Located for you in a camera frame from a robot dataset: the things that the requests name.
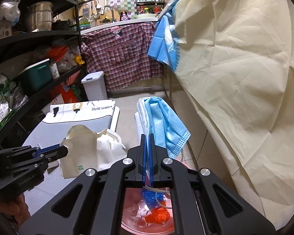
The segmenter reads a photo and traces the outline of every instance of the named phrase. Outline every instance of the silver screw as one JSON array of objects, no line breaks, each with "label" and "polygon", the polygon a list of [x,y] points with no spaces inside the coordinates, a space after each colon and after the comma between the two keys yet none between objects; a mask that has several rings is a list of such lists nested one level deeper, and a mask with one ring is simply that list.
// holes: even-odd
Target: silver screw
[{"label": "silver screw", "polygon": [[203,176],[209,176],[210,175],[210,170],[203,168],[200,170],[201,175]]},{"label": "silver screw", "polygon": [[171,164],[171,163],[173,163],[173,160],[171,158],[164,158],[163,163],[164,164]]},{"label": "silver screw", "polygon": [[129,165],[133,162],[133,160],[131,158],[124,158],[123,159],[123,163],[126,164],[126,165]]},{"label": "silver screw", "polygon": [[96,171],[94,169],[88,169],[85,171],[86,176],[89,176],[89,177],[95,175],[95,173]]}]

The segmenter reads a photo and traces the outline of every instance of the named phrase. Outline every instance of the kitchen countertop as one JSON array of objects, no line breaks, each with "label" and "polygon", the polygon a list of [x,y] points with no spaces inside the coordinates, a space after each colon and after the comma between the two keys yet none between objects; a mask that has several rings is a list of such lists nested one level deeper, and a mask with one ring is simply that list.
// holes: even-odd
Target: kitchen countertop
[{"label": "kitchen countertop", "polygon": [[96,26],[96,27],[83,30],[81,31],[81,34],[90,33],[96,30],[100,30],[100,29],[104,29],[104,28],[112,27],[112,26],[121,26],[121,25],[143,23],[143,22],[156,22],[156,21],[158,21],[158,18],[139,18],[139,19],[130,19],[125,21],[118,21],[118,22],[108,23],[101,26]]}]

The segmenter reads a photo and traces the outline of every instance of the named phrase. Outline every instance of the yellow plastic item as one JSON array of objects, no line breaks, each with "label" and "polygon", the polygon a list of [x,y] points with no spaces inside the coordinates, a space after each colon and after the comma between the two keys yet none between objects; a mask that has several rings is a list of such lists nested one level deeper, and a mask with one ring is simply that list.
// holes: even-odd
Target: yellow plastic item
[{"label": "yellow plastic item", "polygon": [[74,57],[74,61],[75,61],[76,64],[78,64],[78,65],[82,65],[82,64],[85,63],[85,62],[82,60],[82,57],[81,57],[81,56],[75,56],[75,57]]}]

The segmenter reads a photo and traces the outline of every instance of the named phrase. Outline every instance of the green plastic box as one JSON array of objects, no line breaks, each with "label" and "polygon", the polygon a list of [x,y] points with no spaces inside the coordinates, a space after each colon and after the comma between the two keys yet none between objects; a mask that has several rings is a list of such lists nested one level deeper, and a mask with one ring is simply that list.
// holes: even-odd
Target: green plastic box
[{"label": "green plastic box", "polygon": [[21,82],[26,95],[37,93],[44,86],[52,81],[49,68],[49,59],[35,63],[22,70],[15,78],[17,83]]}]

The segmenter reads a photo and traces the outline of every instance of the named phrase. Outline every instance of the red plaid cloth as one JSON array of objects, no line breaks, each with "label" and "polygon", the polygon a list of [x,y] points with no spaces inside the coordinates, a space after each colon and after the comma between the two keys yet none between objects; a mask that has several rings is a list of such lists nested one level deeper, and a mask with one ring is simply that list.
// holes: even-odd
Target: red plaid cloth
[{"label": "red plaid cloth", "polygon": [[108,91],[139,80],[161,77],[162,64],[147,55],[155,23],[129,24],[119,28],[121,38],[111,32],[111,27],[82,35],[87,71],[104,71]]}]

